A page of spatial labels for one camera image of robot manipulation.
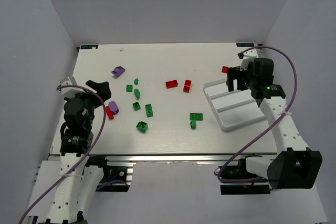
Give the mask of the small red lego brick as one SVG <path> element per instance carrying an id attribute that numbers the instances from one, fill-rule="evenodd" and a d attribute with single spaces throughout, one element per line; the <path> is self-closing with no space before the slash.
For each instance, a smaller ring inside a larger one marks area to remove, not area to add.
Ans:
<path id="1" fill-rule="evenodd" d="M 228 67 L 227 66 L 223 66 L 222 67 L 222 72 L 223 73 L 227 73 L 228 72 Z"/>

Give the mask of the purple round lego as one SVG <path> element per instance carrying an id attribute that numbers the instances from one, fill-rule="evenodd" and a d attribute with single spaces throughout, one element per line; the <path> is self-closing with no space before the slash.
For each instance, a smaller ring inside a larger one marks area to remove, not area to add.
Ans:
<path id="1" fill-rule="evenodd" d="M 109 109 L 113 114 L 118 114 L 119 113 L 119 107 L 117 106 L 115 101 L 110 101 L 108 104 Z"/>

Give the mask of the red lego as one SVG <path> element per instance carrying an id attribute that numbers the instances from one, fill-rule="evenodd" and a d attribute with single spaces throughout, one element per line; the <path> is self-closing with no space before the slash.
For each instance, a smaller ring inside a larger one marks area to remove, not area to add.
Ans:
<path id="1" fill-rule="evenodd" d="M 109 120 L 114 119 L 113 112 L 111 111 L 111 109 L 110 109 L 109 106 L 106 106 L 106 107 L 105 107 L 105 111 L 106 111 L 106 114 L 107 114 L 107 117 L 109 118 Z"/>

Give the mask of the purple lego brick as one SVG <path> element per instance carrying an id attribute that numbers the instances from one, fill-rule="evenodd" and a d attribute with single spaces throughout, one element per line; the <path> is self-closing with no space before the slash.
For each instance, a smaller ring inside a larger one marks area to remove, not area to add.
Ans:
<path id="1" fill-rule="evenodd" d="M 122 66 L 117 66 L 111 71 L 114 78 L 119 78 L 124 72 L 125 68 Z"/>

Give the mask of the red flower lego brick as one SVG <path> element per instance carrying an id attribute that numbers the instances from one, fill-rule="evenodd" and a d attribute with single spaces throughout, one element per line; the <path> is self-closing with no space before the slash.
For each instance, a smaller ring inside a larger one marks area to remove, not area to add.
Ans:
<path id="1" fill-rule="evenodd" d="M 186 92 L 186 93 L 189 93 L 190 89 L 191 89 L 191 84 L 192 84 L 192 81 L 186 79 L 185 82 L 184 82 L 183 91 Z"/>

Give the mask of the green 2x3 lego plate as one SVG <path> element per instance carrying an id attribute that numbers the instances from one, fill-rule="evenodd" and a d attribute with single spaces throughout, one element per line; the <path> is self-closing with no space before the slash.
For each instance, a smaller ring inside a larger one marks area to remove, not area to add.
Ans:
<path id="1" fill-rule="evenodd" d="M 190 120 L 202 121 L 203 114 L 202 113 L 190 113 Z"/>

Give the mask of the small green lego brick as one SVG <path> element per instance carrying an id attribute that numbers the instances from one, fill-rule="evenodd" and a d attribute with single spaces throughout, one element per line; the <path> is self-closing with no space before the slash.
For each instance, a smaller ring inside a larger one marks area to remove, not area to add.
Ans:
<path id="1" fill-rule="evenodd" d="M 191 120 L 190 121 L 190 126 L 191 126 L 191 129 L 196 129 L 196 127 L 197 127 L 197 124 L 196 124 L 196 120 Z"/>

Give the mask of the red 2x4 lego brick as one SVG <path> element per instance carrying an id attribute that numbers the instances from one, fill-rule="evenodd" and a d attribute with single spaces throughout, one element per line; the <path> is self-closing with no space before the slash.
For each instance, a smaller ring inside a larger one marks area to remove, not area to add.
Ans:
<path id="1" fill-rule="evenodd" d="M 175 88 L 175 87 L 178 86 L 178 81 L 177 81 L 177 80 L 167 81 L 167 82 L 165 83 L 165 85 L 166 85 L 166 88 L 167 88 L 167 89 Z"/>

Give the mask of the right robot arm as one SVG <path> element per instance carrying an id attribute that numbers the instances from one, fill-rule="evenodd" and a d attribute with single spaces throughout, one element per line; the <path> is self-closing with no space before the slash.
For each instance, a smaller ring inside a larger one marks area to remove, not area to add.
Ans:
<path id="1" fill-rule="evenodd" d="M 277 156 L 270 160 L 260 156 L 245 158 L 245 170 L 268 180 L 273 189 L 310 189 L 322 164 L 322 155 L 303 140 L 289 114 L 283 88 L 274 84 L 271 59 L 244 57 L 239 67 L 229 68 L 227 86 L 233 91 L 249 89 L 264 114 L 275 139 Z"/>

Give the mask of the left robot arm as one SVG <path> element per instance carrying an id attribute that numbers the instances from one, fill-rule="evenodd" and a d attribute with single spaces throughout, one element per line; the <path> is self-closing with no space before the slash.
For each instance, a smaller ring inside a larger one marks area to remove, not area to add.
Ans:
<path id="1" fill-rule="evenodd" d="M 58 90 L 64 97 L 64 123 L 61 126 L 59 181 L 45 223 L 87 223 L 86 215 L 96 187 L 103 179 L 107 161 L 89 157 L 98 141 L 92 133 L 94 111 L 111 98 L 108 82 L 86 82 L 79 87 L 67 78 Z"/>

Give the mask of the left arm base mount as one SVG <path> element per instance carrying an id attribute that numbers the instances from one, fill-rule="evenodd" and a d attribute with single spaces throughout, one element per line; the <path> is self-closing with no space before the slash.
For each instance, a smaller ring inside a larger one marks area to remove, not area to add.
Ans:
<path id="1" fill-rule="evenodd" d="M 106 156 L 90 156 L 85 165 L 85 171 L 88 168 L 97 168 L 97 172 L 88 172 L 93 175 L 96 185 L 96 192 L 123 192 L 126 193 L 130 185 L 127 175 L 128 167 L 111 163 Z"/>

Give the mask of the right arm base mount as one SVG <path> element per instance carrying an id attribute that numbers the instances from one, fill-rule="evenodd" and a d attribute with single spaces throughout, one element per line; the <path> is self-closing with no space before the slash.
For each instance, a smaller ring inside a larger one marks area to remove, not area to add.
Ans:
<path id="1" fill-rule="evenodd" d="M 220 185 L 221 195 L 267 195 L 272 191 L 266 179 L 251 181 L 257 175 L 246 170 L 246 160 L 239 158 L 221 173 L 221 179 L 231 180 Z"/>

